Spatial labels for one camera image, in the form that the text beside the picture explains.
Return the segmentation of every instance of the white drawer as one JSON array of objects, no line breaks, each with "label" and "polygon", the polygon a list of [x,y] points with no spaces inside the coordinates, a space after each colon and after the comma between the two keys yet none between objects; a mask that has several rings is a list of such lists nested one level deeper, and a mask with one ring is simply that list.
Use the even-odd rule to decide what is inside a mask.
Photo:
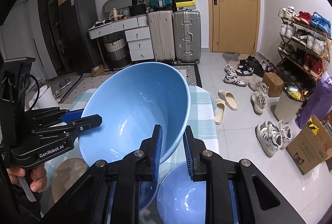
[{"label": "white drawer", "polygon": [[127,41],[135,41],[150,38],[149,27],[125,31]]},{"label": "white drawer", "polygon": [[152,49],[151,39],[129,41],[128,45],[130,51]]},{"label": "white drawer", "polygon": [[132,61],[142,61],[144,59],[154,58],[152,49],[130,51],[130,56]]},{"label": "white drawer", "polygon": [[139,27],[147,25],[147,16],[146,15],[137,17],[137,20],[138,20]]},{"label": "white drawer", "polygon": [[121,31],[121,30],[127,30],[132,28],[138,27],[137,18],[129,18],[120,20],[118,22],[114,22],[111,24],[113,32]]},{"label": "white drawer", "polygon": [[90,39],[95,39],[95,38],[98,38],[100,36],[111,34],[112,32],[113,32],[112,31],[112,26],[111,26],[111,24],[108,24],[108,25],[102,26],[100,28],[90,30],[89,35],[90,35]]}]

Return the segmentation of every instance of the black and white patterned rug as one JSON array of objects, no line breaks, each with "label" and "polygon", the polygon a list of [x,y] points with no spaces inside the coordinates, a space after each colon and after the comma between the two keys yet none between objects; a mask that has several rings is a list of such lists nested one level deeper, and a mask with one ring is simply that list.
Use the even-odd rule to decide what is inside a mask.
[{"label": "black and white patterned rug", "polygon": [[[186,71],[186,80],[189,86],[199,86],[202,87],[202,82],[200,80],[200,72],[198,71],[198,66],[196,64],[182,64],[182,65],[173,65],[173,67],[179,71]],[[82,92],[90,88],[98,88],[104,81],[109,77],[116,74],[120,70],[115,71],[106,71],[104,74],[92,78],[90,73],[84,73],[81,75],[80,79],[68,90],[68,92],[61,99],[60,103],[72,103],[72,100],[75,98],[73,95],[70,100],[68,97],[73,93],[74,95],[79,95]]]}]

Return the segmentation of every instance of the beige round placemat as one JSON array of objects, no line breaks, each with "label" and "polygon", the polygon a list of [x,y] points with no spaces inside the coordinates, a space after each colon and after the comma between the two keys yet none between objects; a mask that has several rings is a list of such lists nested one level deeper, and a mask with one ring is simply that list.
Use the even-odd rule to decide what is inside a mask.
[{"label": "beige round placemat", "polygon": [[57,202],[63,194],[86,172],[88,165],[82,158],[70,158],[55,170],[52,179],[52,196]]}]

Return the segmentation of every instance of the door frame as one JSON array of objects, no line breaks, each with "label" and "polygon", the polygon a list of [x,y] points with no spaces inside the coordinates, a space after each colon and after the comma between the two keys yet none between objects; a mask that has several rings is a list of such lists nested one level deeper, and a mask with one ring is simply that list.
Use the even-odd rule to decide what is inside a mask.
[{"label": "door frame", "polygon": [[[256,26],[256,36],[253,55],[256,54],[257,43],[258,43],[258,33],[261,15],[261,0],[257,0],[257,26]],[[209,0],[209,48],[212,52],[212,41],[213,41],[213,0]]]}]

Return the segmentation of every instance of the black cable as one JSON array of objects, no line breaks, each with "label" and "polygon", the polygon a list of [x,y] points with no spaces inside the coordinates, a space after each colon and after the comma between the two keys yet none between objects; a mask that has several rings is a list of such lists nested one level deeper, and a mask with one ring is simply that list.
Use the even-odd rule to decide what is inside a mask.
[{"label": "black cable", "polygon": [[37,85],[37,98],[34,100],[34,103],[31,105],[31,107],[29,108],[28,111],[32,110],[32,108],[36,105],[37,101],[38,101],[38,98],[39,98],[39,93],[40,93],[40,88],[39,88],[39,83],[37,81],[37,78],[34,77],[32,74],[30,74],[30,77],[32,79],[34,79],[34,81],[36,82],[36,85]]}]

